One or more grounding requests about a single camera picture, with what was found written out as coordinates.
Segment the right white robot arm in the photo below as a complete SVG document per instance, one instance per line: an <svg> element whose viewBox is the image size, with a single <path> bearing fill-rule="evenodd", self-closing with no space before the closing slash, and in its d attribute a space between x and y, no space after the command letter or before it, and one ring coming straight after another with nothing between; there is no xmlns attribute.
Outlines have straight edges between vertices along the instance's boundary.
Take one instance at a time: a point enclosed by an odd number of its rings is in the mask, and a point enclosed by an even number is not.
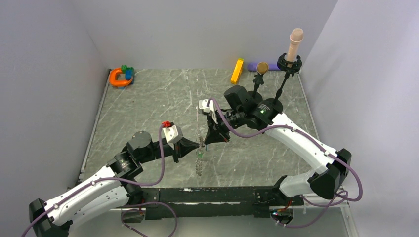
<svg viewBox="0 0 419 237"><path fill-rule="evenodd" d="M263 99L258 92L235 85L224 93L230 108L223 111L214 99L201 100L198 110L207 116L208 131L204 143L228 142L230 133L242 138L236 129L245 125L255 129L255 136L265 134L286 145L311 167L308 172L280 178L273 191L273 200L285 205L292 197L315 193L331 200L350 173L351 153L336 150L306 133L283 112L282 104L274 99Z"/></svg>

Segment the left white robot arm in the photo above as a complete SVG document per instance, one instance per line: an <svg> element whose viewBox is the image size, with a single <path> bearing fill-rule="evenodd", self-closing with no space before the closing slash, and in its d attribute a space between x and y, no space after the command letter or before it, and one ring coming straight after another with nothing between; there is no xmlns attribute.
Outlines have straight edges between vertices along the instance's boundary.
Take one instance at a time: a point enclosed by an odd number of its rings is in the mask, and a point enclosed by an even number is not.
<svg viewBox="0 0 419 237"><path fill-rule="evenodd" d="M174 128L159 135L153 142L148 132L133 135L122 151L87 180L67 192L49 200L36 199L29 205L30 225L38 237L66 237L70 229L110 209L122 206L136 207L143 198L142 187L160 183L165 172L165 158L174 162L190 152L202 149L201 142L184 138ZM139 183L135 177L143 172L146 162L161 160L161 172L154 182Z"/></svg>

